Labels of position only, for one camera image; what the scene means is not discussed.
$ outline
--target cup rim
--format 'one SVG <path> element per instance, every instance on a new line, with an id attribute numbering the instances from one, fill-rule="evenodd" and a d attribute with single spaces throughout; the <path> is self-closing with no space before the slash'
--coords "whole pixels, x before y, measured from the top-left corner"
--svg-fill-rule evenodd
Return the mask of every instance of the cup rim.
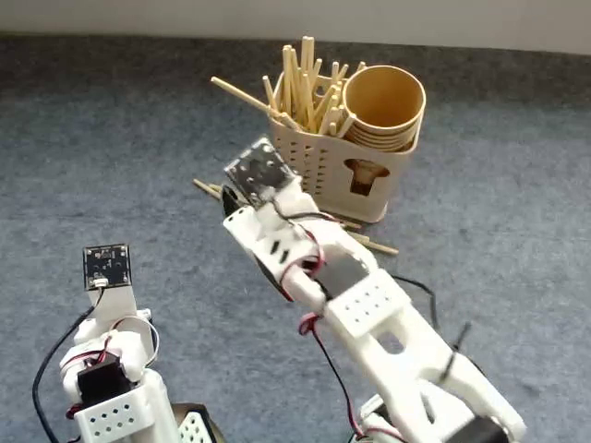
<path id="1" fill-rule="evenodd" d="M 413 123 L 416 122 L 416 120 L 418 120 L 418 118 L 420 117 L 420 115 L 422 113 L 425 112 L 425 106 L 427 105 L 427 94 L 425 93 L 425 88 L 423 87 L 423 84 L 418 80 L 418 78 L 416 78 L 415 76 L 413 76 L 410 72 L 408 72 L 405 69 L 402 69 L 401 67 L 398 66 L 392 66 L 392 65 L 374 65 L 374 66 L 368 66 L 364 69 L 361 69 L 360 71 L 357 71 L 353 74 L 353 76 L 351 76 L 346 83 L 344 84 L 344 88 L 343 88 L 343 105 L 344 105 L 344 109 L 349 113 L 349 114 L 354 114 L 355 112 L 352 111 L 349 108 L 349 105 L 347 104 L 347 91 L 349 89 L 349 87 L 351 86 L 351 84 L 355 83 L 355 79 L 358 78 L 359 76 L 363 75 L 363 73 L 366 73 L 369 70 L 377 70 L 377 69 L 388 69 L 388 70 L 396 70 L 396 71 L 400 71 L 405 73 L 407 76 L 409 76 L 414 82 L 416 82 L 416 84 L 418 85 L 420 91 L 421 91 L 421 98 L 423 99 L 422 103 L 421 103 L 421 107 L 418 110 L 418 112 L 415 114 L 415 116 L 413 116 L 413 118 L 411 118 L 410 120 L 401 123 L 400 125 L 396 125 L 396 126 L 375 126 L 372 124 L 369 124 L 367 122 L 364 122 L 363 120 L 360 120 L 358 117 L 356 117 L 354 124 L 360 124 L 361 126 L 365 126 L 368 128 L 368 130 L 375 132 L 376 134 L 383 134 L 383 133 L 389 133 L 392 131 L 397 131 L 397 130 L 402 130 L 404 129 L 405 126 L 411 126 Z"/>

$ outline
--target white plastic holder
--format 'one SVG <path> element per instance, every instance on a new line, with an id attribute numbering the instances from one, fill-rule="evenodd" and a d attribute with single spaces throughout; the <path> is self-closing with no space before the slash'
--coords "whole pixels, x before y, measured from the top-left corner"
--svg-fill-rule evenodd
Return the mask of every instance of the white plastic holder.
<path id="1" fill-rule="evenodd" d="M 363 222 L 378 222 L 384 217 L 419 137 L 417 130 L 408 149 L 382 152 L 341 138 L 296 132 L 273 119 L 270 127 L 273 146 L 302 175 L 302 189 L 318 206 Z M 388 173 L 378 174 L 366 195 L 354 192 L 354 170 L 347 166 L 351 160 L 375 163 Z"/>

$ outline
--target paper cup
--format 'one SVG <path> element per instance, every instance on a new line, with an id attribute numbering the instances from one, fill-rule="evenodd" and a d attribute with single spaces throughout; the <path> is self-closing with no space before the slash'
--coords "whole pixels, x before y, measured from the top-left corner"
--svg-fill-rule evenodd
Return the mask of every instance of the paper cup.
<path id="1" fill-rule="evenodd" d="M 344 86 L 345 110 L 356 114 L 347 138 L 384 141 L 392 149 L 402 148 L 417 133 L 426 101 L 420 81 L 399 67 L 371 66 L 358 71 Z"/>

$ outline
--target floor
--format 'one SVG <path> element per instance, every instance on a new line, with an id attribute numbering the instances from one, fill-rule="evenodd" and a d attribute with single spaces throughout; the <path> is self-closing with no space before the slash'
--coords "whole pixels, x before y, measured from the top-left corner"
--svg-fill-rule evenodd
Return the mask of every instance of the floor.
<path id="1" fill-rule="evenodd" d="M 162 335 L 173 401 L 201 401 L 230 442 L 342 442 L 344 400 L 313 340 L 191 184 L 223 167 L 265 119 L 214 88 L 263 96 L 282 42 L 0 39 L 0 439 L 45 441 L 30 385 L 88 306 L 85 245 L 131 244 L 133 283 Z M 591 58 L 319 43 L 325 60 L 396 64 L 425 84 L 422 139 L 384 221 L 380 257 L 431 285 L 443 333 L 523 415 L 529 442 L 591 435 Z M 408 292 L 427 313 L 421 294 Z M 358 407 L 374 390 L 321 329 Z M 42 402 L 76 428 L 54 360 Z"/>

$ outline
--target robotic arm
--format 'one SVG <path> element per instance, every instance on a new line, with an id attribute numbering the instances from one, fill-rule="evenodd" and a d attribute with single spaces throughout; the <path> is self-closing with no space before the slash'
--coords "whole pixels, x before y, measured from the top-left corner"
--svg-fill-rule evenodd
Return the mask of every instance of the robotic arm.
<path id="1" fill-rule="evenodd" d="M 379 395 L 361 410 L 367 437 L 409 443 L 523 437 L 520 415 L 468 358 L 454 354 L 373 255 L 319 211 L 268 139 L 226 173 L 249 205 L 236 204 L 223 226 L 288 300 L 326 320 L 375 384 Z M 378 341 L 384 334 L 404 350 L 388 353 Z"/>
<path id="2" fill-rule="evenodd" d="M 128 245 L 84 249 L 92 317 L 79 324 L 75 345 L 60 362 L 83 443 L 223 443 L 202 405 L 172 405 L 162 377 L 148 366 L 159 336 L 149 309 L 138 310 Z M 53 431 L 48 432 L 57 441 Z"/>

